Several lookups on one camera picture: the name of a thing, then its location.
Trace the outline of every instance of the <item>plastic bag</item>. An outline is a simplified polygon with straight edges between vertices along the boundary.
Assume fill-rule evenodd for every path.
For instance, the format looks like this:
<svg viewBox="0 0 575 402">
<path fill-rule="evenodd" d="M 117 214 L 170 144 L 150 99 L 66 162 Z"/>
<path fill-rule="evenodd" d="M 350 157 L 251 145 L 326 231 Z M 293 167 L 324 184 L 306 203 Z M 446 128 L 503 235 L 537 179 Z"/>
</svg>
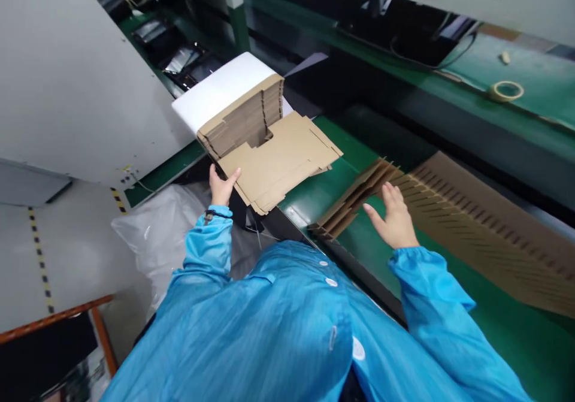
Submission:
<svg viewBox="0 0 575 402">
<path fill-rule="evenodd" d="M 128 215 L 112 220 L 112 228 L 136 254 L 138 270 L 152 282 L 148 318 L 164 300 L 173 271 L 182 267 L 187 232 L 210 202 L 206 183 L 170 185 Z M 260 252 L 256 235 L 234 225 L 229 275 L 235 280 L 242 279 L 251 272 Z"/>
<path fill-rule="evenodd" d="M 138 270 L 152 282 L 151 313 L 164 300 L 172 272 L 181 268 L 186 233 L 205 209 L 186 188 L 170 185 L 128 215 L 112 220 L 112 228 L 136 254 Z"/>
</svg>

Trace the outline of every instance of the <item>hand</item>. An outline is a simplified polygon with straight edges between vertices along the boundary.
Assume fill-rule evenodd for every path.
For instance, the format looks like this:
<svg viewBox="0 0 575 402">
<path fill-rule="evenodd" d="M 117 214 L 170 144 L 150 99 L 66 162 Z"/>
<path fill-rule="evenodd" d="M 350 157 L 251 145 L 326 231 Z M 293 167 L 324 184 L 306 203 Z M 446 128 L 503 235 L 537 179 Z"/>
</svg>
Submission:
<svg viewBox="0 0 575 402">
<path fill-rule="evenodd" d="M 411 222 L 411 216 L 403 202 L 400 189 L 386 182 L 382 186 L 382 192 L 385 204 L 385 220 L 377 214 L 372 206 L 367 203 L 364 204 L 364 209 L 379 236 L 393 249 L 419 246 L 417 237 L 415 237 L 413 222 Z"/>
<path fill-rule="evenodd" d="M 238 180 L 241 170 L 237 168 L 227 180 L 222 180 L 216 173 L 216 166 L 210 165 L 210 189 L 212 205 L 229 205 L 229 197 L 232 195 L 234 183 Z"/>
</svg>

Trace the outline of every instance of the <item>tape roll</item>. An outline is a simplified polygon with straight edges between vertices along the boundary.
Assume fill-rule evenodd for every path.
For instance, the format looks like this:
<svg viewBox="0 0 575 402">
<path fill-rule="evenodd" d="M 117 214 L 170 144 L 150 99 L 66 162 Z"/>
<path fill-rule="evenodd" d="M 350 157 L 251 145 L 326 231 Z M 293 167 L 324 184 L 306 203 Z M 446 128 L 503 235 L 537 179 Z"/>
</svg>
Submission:
<svg viewBox="0 0 575 402">
<path fill-rule="evenodd" d="M 525 91 L 523 86 L 514 81 L 499 81 L 488 89 L 491 99 L 497 102 L 509 102 L 521 98 Z"/>
</svg>

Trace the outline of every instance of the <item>right hand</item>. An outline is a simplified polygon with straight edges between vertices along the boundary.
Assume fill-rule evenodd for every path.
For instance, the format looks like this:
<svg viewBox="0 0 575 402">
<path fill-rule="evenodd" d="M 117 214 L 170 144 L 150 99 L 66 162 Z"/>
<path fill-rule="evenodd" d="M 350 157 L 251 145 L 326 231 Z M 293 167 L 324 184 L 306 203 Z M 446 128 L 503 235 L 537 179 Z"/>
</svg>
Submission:
<svg viewBox="0 0 575 402">
<path fill-rule="evenodd" d="M 369 204 L 364 209 L 371 219 L 373 227 L 385 243 L 393 249 L 418 247 L 417 237 L 413 228 L 411 216 L 403 202 L 400 189 L 386 182 L 382 186 L 383 202 L 385 204 L 385 220 Z"/>
</svg>

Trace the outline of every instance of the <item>snap button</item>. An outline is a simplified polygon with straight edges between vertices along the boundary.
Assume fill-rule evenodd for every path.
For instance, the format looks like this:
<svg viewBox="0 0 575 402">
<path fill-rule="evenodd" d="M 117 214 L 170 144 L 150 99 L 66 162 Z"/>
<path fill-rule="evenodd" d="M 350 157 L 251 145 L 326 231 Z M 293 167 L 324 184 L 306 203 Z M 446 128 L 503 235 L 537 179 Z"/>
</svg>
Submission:
<svg viewBox="0 0 575 402">
<path fill-rule="evenodd" d="M 359 361 L 365 360 L 364 346 L 355 336 L 353 337 L 353 358 Z"/>
</svg>

